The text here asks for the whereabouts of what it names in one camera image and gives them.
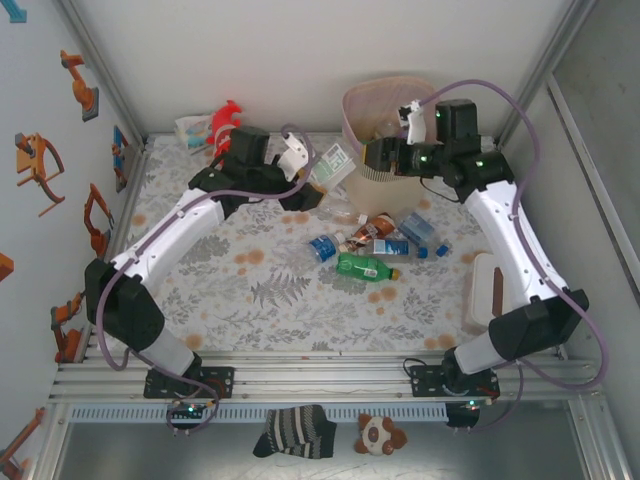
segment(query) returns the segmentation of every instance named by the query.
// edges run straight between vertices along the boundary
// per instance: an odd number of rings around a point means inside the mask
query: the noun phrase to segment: blue bottle cap
[[[440,245],[438,247],[438,250],[436,250],[436,255],[438,255],[439,257],[444,257],[448,251],[449,247],[447,247],[446,245]]]

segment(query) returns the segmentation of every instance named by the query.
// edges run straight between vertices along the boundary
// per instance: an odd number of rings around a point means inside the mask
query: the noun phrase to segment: green bottle
[[[338,257],[338,273],[349,277],[380,282],[382,280],[397,280],[400,271],[389,268],[377,258],[362,257],[350,253],[341,253]]]

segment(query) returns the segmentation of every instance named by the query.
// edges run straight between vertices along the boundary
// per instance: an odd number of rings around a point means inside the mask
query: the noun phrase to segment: sock
[[[322,428],[321,435],[315,440],[303,445],[285,448],[282,453],[294,455],[296,457],[311,458],[318,460],[320,458],[333,457],[333,440],[336,434],[337,425],[329,420],[326,421]]]
[[[264,433],[258,439],[253,454],[264,458],[286,451],[289,455],[306,458],[326,458],[321,455],[326,455],[328,450],[333,454],[334,434],[335,423],[327,420],[320,405],[269,410]],[[325,436],[324,441],[316,442],[322,435]]]

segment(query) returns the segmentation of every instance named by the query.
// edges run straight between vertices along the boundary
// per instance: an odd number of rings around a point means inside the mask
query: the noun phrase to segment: brown bottle
[[[368,223],[364,224],[338,249],[342,253],[355,252],[364,247],[371,240],[384,238],[396,229],[396,224],[388,213],[381,213]]]

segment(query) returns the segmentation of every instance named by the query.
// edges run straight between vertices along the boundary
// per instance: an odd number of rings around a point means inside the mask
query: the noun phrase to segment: stuffed toy
[[[356,442],[356,452],[371,455],[391,455],[407,443],[407,435],[393,426],[389,417],[372,417],[361,413],[358,427],[362,438]]]

